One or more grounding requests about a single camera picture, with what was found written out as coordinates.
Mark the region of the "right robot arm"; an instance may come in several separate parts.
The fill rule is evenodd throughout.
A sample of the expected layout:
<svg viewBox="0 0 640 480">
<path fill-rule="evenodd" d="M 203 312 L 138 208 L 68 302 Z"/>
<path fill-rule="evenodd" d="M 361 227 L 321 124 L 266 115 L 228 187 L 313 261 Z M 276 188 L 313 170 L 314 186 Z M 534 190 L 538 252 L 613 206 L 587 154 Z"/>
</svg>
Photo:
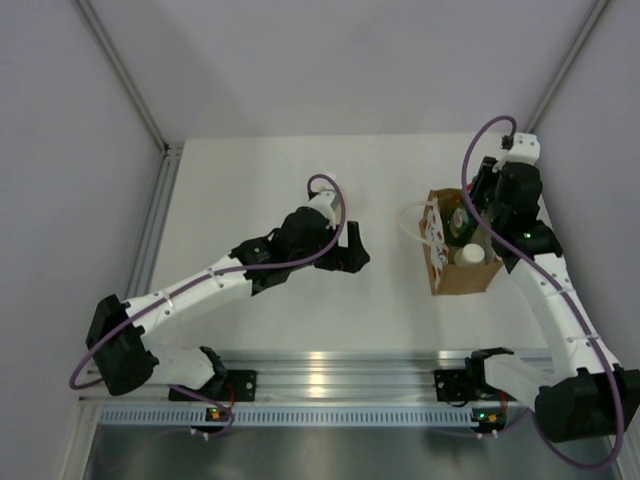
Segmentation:
<svg viewBox="0 0 640 480">
<path fill-rule="evenodd" d="M 492 247 L 529 304 L 551 353 L 551 376 L 513 351 L 479 350 L 467 359 L 467 389 L 478 397 L 500 390 L 528 406 L 553 442 L 625 431 L 639 407 L 639 372 L 621 367 L 602 344 L 569 278 L 562 247 L 538 217 L 539 170 L 492 157 L 481 163 L 471 190 L 491 221 Z"/>
</svg>

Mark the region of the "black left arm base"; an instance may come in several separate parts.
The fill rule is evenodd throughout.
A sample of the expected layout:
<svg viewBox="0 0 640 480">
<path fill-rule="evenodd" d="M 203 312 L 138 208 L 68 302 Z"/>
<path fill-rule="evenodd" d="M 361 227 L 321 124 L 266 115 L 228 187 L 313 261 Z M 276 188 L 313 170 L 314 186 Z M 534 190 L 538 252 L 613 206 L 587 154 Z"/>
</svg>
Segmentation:
<svg viewBox="0 0 640 480">
<path fill-rule="evenodd" d="M 255 370 L 228 370 L 216 374 L 196 394 L 216 402 L 254 402 L 257 388 Z"/>
</svg>

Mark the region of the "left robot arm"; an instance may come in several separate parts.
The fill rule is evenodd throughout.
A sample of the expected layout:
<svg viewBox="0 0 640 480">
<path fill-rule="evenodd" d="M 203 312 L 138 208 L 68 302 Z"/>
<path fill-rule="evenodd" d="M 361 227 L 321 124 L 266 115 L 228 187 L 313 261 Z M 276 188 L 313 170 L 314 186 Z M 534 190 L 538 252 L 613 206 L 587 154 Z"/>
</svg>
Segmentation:
<svg viewBox="0 0 640 480">
<path fill-rule="evenodd" d="M 86 346 L 112 396 L 172 384 L 212 400 L 226 386 L 220 357 L 206 346 L 169 347 L 164 337 L 226 303 L 281 285 L 307 266 L 355 274 L 369 261 L 357 222 L 331 226 L 318 210 L 300 207 L 267 235 L 242 242 L 184 281 L 129 300 L 103 298 Z"/>
</svg>

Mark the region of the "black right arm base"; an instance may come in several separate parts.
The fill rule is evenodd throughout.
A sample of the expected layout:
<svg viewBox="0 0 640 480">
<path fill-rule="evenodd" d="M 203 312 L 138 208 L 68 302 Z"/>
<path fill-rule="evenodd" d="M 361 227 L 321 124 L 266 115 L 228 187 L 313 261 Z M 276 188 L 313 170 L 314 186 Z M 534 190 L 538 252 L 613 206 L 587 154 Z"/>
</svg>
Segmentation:
<svg viewBox="0 0 640 480">
<path fill-rule="evenodd" d="M 435 370 L 433 377 L 439 402 L 462 407 L 473 399 L 473 390 L 464 369 Z"/>
</svg>

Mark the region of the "burlap canvas bag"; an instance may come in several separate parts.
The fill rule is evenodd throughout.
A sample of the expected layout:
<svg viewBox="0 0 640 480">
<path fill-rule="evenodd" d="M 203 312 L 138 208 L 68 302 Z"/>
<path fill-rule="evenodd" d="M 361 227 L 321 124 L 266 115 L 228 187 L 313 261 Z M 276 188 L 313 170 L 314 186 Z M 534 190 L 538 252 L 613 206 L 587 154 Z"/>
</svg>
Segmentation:
<svg viewBox="0 0 640 480">
<path fill-rule="evenodd" d="M 484 250 L 484 261 L 479 265 L 463 265 L 456 259 L 458 247 L 445 239 L 446 214 L 462 201 L 461 191 L 455 188 L 431 190 L 419 222 L 424 258 L 430 290 L 437 295 L 467 295 L 487 290 L 503 262 L 495 254 L 486 233 L 480 229 L 473 242 Z"/>
</svg>

